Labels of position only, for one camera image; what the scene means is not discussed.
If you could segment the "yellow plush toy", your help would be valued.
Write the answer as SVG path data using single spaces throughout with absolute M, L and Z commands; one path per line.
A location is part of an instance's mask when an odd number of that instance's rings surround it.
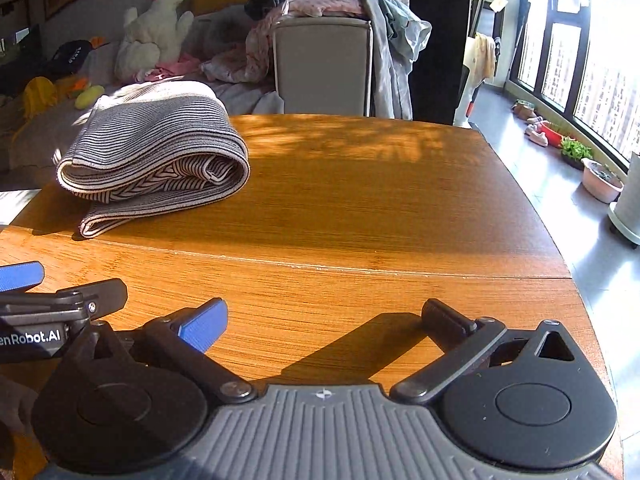
M 76 96 L 74 107 L 76 110 L 88 110 L 104 93 L 105 88 L 99 84 L 85 88 Z

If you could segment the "small green plant tray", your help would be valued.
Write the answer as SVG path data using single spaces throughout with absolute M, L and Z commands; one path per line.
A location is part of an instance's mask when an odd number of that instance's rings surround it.
M 569 136 L 564 136 L 560 143 L 561 158 L 567 165 L 575 169 L 584 169 L 584 159 L 593 159 L 592 149 Z

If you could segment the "beige sofa with grey cover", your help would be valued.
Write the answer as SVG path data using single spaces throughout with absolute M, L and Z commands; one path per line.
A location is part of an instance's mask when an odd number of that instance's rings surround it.
M 345 13 L 272 10 L 260 22 L 238 6 L 200 16 L 186 52 L 200 64 L 187 80 L 209 84 L 231 115 L 320 113 L 367 115 L 372 70 L 364 19 Z M 66 100 L 21 127 L 10 116 L 21 102 L 1 110 L 1 187 L 42 188 L 73 143 L 90 110 Z

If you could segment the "dark pillar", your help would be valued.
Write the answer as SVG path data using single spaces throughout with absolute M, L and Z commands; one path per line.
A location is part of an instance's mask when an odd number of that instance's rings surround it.
M 454 122 L 470 6 L 471 0 L 410 0 L 410 9 L 432 25 L 409 76 L 413 118 L 420 122 Z

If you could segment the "white plush toy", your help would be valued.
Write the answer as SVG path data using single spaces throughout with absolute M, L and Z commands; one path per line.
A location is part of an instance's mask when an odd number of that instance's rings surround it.
M 114 66 L 115 77 L 120 82 L 134 81 L 140 73 L 158 64 L 178 61 L 183 41 L 194 22 L 191 11 L 178 15 L 183 1 L 153 0 L 142 14 L 136 8 L 125 12 L 124 36 Z

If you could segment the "red dish on floor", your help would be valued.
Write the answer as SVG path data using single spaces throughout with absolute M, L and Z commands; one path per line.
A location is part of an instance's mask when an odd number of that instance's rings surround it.
M 539 131 L 544 134 L 548 140 L 548 144 L 552 146 L 552 148 L 561 147 L 564 136 L 557 125 L 552 124 L 552 122 L 541 122 L 539 124 Z

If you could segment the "striped grey brown sweater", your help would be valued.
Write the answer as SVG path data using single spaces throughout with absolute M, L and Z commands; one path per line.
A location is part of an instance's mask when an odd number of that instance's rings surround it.
M 130 84 L 101 96 L 56 166 L 58 184 L 88 200 L 79 234 L 224 200 L 247 184 L 250 158 L 207 84 Z

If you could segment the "pile of clothes on sofa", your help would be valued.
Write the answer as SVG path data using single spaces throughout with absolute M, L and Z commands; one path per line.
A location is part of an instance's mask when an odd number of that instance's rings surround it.
M 413 116 L 409 75 L 432 26 L 399 0 L 248 0 L 253 27 L 201 66 L 210 81 L 273 84 L 269 113 Z

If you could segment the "white standing garment steamer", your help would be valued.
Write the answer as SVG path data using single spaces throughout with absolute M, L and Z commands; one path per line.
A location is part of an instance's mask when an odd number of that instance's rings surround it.
M 456 127 L 471 127 L 469 119 L 480 87 L 487 79 L 494 78 L 497 71 L 501 39 L 493 34 L 481 34 L 478 31 L 480 18 L 484 11 L 490 11 L 495 18 L 508 3 L 508 0 L 477 0 L 475 10 L 472 12 L 468 36 L 465 38 L 459 104 L 454 112 Z

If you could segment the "pink bowl planter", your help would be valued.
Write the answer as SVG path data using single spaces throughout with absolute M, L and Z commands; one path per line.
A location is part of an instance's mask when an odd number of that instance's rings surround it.
M 583 158 L 582 166 L 582 186 L 587 192 L 601 203 L 615 202 L 623 191 L 624 182 L 596 160 Z

